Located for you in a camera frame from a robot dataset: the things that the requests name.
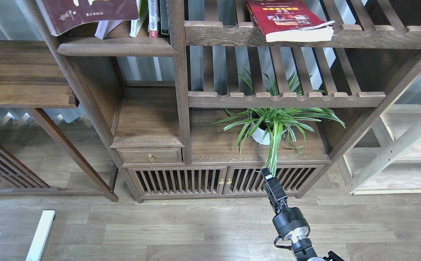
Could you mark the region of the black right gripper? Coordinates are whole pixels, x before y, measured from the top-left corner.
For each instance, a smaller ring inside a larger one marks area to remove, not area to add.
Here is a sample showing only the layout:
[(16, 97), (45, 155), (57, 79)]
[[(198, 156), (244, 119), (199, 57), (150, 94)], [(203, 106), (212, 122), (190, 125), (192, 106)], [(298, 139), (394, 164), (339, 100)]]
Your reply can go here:
[(281, 239), (288, 238), (297, 243), (310, 234), (310, 226), (297, 207), (288, 207), (287, 195), (277, 178), (274, 178), (268, 167), (261, 169), (265, 180), (264, 188), (275, 212), (273, 224)]

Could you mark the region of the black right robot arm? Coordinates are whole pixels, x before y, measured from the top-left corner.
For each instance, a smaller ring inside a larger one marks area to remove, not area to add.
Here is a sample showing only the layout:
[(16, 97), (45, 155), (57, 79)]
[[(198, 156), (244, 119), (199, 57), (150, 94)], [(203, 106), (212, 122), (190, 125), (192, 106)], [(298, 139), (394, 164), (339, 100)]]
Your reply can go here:
[(261, 174), (265, 179), (264, 189), (275, 212), (273, 224), (278, 236), (274, 240), (274, 246), (291, 250), (297, 261), (341, 261), (342, 258), (333, 251), (329, 251), (327, 257), (317, 256), (308, 238), (310, 226), (300, 209), (287, 206), (285, 190), (268, 168), (263, 168)]

